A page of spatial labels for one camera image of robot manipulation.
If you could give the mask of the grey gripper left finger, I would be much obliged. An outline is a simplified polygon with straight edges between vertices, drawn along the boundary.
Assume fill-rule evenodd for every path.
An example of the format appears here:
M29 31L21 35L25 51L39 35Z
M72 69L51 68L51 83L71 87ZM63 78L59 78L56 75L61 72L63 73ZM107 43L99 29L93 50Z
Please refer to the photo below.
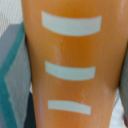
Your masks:
M0 38L0 128L24 128L31 71L23 24Z

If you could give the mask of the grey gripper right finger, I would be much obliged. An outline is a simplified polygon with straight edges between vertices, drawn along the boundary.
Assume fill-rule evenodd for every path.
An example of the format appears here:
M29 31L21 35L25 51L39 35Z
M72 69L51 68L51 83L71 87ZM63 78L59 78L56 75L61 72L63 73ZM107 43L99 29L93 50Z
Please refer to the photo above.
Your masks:
M128 120L128 47L126 49L121 77L119 81L119 93L124 108L125 119Z

